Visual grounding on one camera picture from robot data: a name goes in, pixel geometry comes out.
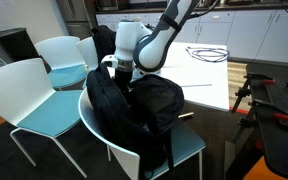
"chair backrest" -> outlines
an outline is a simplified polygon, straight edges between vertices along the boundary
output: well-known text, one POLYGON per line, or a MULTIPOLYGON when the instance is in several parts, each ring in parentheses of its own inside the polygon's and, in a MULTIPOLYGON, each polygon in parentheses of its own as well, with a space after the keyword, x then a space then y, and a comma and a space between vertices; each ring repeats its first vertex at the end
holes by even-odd
POLYGON ((78 109, 85 126, 94 136, 109 146, 126 174, 132 180, 137 180, 139 177, 140 156, 105 139, 99 124, 95 119, 93 107, 88 98, 87 89, 85 89, 80 96, 78 109))
POLYGON ((54 70, 85 64, 83 56, 76 47, 79 41, 80 39, 74 36, 58 36, 38 42, 34 46, 54 70))
POLYGON ((98 66, 98 57, 93 37, 88 37, 77 42, 76 46, 81 52, 85 60, 85 64, 88 65, 89 70, 96 69, 98 66))
POLYGON ((0 67, 0 116, 13 125, 54 92, 40 58, 0 67))

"table surface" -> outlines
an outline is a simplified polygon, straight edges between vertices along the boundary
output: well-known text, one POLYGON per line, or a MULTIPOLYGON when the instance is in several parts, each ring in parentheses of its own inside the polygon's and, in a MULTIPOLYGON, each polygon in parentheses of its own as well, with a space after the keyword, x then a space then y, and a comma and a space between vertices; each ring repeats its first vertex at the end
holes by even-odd
POLYGON ((183 89, 186 102, 229 111, 227 61, 205 62, 193 58, 187 47, 222 48, 226 46, 173 42, 158 75, 170 79, 183 89))
MULTIPOLYGON (((253 64, 247 66, 247 72, 288 80, 288 67, 253 64)), ((251 91, 253 99, 270 102, 265 87, 258 82, 251 81, 251 91)), ((261 108, 256 108, 256 111, 265 162, 272 172, 288 178, 288 127, 272 119, 272 112, 261 108)))

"white table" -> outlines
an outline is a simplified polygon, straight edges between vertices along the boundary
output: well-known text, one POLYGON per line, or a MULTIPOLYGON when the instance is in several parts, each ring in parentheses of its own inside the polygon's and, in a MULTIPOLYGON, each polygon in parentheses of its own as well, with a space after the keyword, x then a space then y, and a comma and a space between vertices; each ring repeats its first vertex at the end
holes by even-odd
MULTIPOLYGON (((187 47, 226 49, 226 46, 222 45, 173 42, 158 75, 179 84, 187 102, 228 111, 227 61, 218 63, 200 61, 189 55, 187 47)), ((109 72, 114 76, 113 68, 109 68, 109 72)))

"black backpack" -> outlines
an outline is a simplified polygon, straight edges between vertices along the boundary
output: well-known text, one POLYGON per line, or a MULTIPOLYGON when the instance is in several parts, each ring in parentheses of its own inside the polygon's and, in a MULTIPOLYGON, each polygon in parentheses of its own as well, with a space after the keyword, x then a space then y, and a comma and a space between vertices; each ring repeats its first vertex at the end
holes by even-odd
POLYGON ((100 25, 93 28, 92 33, 99 61, 98 63, 101 63, 104 56, 114 54, 115 52, 116 32, 105 25, 100 25))
POLYGON ((156 75, 130 83, 127 102, 105 64, 90 71, 87 92, 105 138, 141 157, 140 177, 168 160, 173 169, 171 126, 184 105, 180 86, 156 75))

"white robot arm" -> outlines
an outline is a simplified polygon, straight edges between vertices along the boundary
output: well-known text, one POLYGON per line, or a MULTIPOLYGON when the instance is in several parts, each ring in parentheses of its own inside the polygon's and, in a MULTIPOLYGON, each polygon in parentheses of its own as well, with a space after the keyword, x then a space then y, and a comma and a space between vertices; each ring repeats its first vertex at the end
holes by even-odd
POLYGON ((123 20, 118 24, 114 53, 118 61, 115 82, 122 90, 132 79, 134 63, 143 74, 163 67, 169 46, 199 1, 172 0, 154 31, 139 21, 123 20))

